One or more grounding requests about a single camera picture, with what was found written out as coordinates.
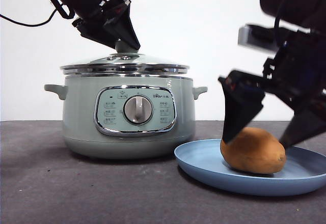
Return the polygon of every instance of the cable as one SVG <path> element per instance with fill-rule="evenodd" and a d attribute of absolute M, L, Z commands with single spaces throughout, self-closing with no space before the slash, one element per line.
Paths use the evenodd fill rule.
<path fill-rule="evenodd" d="M 276 43 L 279 47 L 282 45 L 282 40 L 280 38 L 280 32 L 279 32 L 279 26 L 280 26 L 280 20 L 281 20 L 282 13 L 286 6 L 286 2 L 287 2 L 287 0 L 281 1 L 280 7 L 277 10 L 277 15 L 276 15 L 275 22 L 274 22 L 274 35 L 275 35 Z"/>
<path fill-rule="evenodd" d="M 25 23 L 20 23 L 18 21 L 15 21 L 13 19 L 10 19 L 10 18 L 8 18 L 8 17 L 6 17 L 6 16 L 4 16 L 2 14 L 0 14 L 0 17 L 3 18 L 3 19 L 6 19 L 7 21 L 10 21 L 10 22 L 12 22 L 14 24 L 23 25 L 23 26 L 27 26 L 27 27 L 38 27 L 38 26 L 45 25 L 45 24 L 49 23 L 51 21 L 51 19 L 53 18 L 53 16 L 55 15 L 56 11 L 57 10 L 55 9 L 52 12 L 52 14 L 50 15 L 50 17 L 49 17 L 49 19 L 47 21 L 42 22 L 42 23 L 39 23 L 39 24 L 25 24 Z"/>

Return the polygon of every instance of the potato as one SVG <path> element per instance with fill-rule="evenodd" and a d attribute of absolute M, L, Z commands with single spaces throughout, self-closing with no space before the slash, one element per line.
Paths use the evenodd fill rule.
<path fill-rule="evenodd" d="M 271 174 L 282 170 L 285 149 L 268 131 L 245 127 L 234 140 L 221 141 L 221 153 L 233 168 L 259 174 Z"/>

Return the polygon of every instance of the stainless steel lid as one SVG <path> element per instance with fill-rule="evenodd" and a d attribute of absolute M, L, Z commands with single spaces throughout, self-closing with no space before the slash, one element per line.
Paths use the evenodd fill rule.
<path fill-rule="evenodd" d="M 189 66 L 168 64 L 158 58 L 139 53 L 116 53 L 107 58 L 60 67 L 63 73 L 70 74 L 186 74 Z"/>

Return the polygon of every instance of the blue plate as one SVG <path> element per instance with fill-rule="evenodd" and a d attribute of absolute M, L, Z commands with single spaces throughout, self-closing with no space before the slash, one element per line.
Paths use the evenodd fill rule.
<path fill-rule="evenodd" d="M 326 157 L 292 147 L 286 151 L 284 168 L 270 175 L 250 174 L 232 169 L 220 152 L 220 139 L 186 143 L 174 154 L 180 167 L 191 177 L 226 191 L 260 195 L 289 196 L 314 191 L 326 185 Z"/>

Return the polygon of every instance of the silver dial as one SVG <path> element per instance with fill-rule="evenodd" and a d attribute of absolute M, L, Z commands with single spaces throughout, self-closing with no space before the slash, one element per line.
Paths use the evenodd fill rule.
<path fill-rule="evenodd" d="M 152 115 L 152 105 L 143 96 L 131 97 L 124 105 L 124 114 L 128 120 L 135 124 L 142 124 L 149 120 Z"/>

